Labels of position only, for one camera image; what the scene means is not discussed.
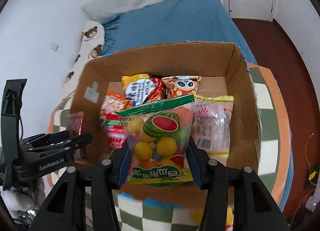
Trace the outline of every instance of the wooden floor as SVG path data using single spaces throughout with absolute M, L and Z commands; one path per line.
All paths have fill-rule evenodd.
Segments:
M 272 71 L 288 112 L 294 177 L 284 216 L 290 217 L 303 196 L 312 190 L 303 189 L 309 171 L 305 146 L 312 133 L 307 157 L 311 165 L 320 163 L 320 114 L 316 94 L 300 54 L 277 22 L 234 19 L 234 23 L 246 39 L 258 65 Z

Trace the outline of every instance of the watermelon slice illustration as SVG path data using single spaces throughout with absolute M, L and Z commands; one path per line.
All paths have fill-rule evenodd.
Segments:
M 172 160 L 179 167 L 183 168 L 183 156 L 182 155 L 175 155 L 175 156 L 170 157 L 169 159 Z
M 179 129 L 179 116 L 176 113 L 157 113 L 148 118 L 143 124 L 143 131 L 155 138 Z

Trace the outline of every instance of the snack bag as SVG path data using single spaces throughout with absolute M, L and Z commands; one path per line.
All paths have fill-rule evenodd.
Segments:
M 164 84 L 158 77 L 148 74 L 122 76 L 125 96 L 133 105 L 164 99 Z
M 109 91 L 106 95 L 100 110 L 100 122 L 108 134 L 110 152 L 119 149 L 125 142 L 125 135 L 118 116 L 114 112 L 121 112 L 131 107 L 132 102 L 125 99 L 125 96 Z
M 185 154 L 193 105 L 189 94 L 117 113 L 131 151 L 129 183 L 169 186 L 192 180 Z
M 83 127 L 83 118 L 83 112 L 69 114 L 67 119 L 67 131 L 69 132 L 70 138 L 79 136 L 85 132 Z M 75 150 L 73 158 L 75 159 L 76 163 L 89 164 L 87 162 L 87 152 L 85 147 Z
M 189 93 L 196 94 L 201 82 L 201 76 L 168 76 L 162 82 L 168 89 L 168 98 Z
M 199 149 L 225 166 L 229 156 L 232 109 L 233 96 L 195 95 L 192 138 Z

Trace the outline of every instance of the metal screw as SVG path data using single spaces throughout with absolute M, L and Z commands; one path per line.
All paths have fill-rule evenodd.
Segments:
M 102 163 L 102 165 L 107 166 L 107 165 L 111 164 L 111 161 L 109 159 L 105 159 L 101 163 Z
M 244 171 L 247 172 L 247 173 L 252 172 L 252 168 L 249 167 L 249 166 L 245 166 L 243 169 L 244 169 Z
M 67 172 L 69 172 L 69 173 L 73 173 L 73 172 L 75 172 L 76 171 L 76 167 L 74 167 L 74 166 L 71 166 L 71 167 L 69 167 L 68 169 L 67 169 Z
M 218 162 L 214 159 L 211 159 L 208 161 L 208 163 L 211 165 L 211 166 L 216 166 L 218 164 Z

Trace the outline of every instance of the panda face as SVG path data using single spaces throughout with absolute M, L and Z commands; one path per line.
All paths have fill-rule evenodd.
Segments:
M 191 91 L 196 87 L 194 82 L 191 79 L 180 79 L 180 80 L 177 80 L 174 83 L 174 85 L 175 85 L 175 87 L 177 89 L 180 89 L 182 91 Z

